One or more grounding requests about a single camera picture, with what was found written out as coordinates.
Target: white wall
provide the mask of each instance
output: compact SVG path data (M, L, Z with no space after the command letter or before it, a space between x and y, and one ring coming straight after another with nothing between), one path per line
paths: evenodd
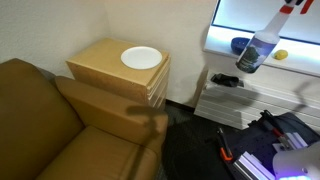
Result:
M0 1L0 62L21 58L72 76L65 60L108 35L101 0Z
M267 66L248 75L235 59L203 52L215 5L216 0L106 0L112 37L171 53L170 100L194 107L208 68L320 100L319 78Z

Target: white plate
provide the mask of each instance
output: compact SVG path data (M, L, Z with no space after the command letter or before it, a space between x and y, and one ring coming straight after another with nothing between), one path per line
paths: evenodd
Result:
M162 55L158 50L145 46L133 47L121 54L121 61L133 69L150 69L161 60Z

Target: dark carpet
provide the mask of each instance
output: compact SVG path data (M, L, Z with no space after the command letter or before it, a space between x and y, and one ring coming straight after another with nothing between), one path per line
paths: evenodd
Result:
M169 126L157 180L233 179L222 162L216 142L217 128L237 130L196 116L192 108L168 101Z

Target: armchair arm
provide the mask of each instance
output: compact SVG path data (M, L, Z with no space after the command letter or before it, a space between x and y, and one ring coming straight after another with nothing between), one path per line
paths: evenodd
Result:
M86 126L145 146L161 157L168 124L165 112L66 77L56 77L55 83Z

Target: spray bottle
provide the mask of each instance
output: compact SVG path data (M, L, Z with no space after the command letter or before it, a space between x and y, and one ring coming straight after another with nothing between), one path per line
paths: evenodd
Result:
M263 30L254 34L236 62L238 69L247 73L254 73L259 68L280 41L278 34L288 20L297 1L291 0L288 4L283 5L269 24ZM312 2L313 0L307 0L301 14L307 12Z

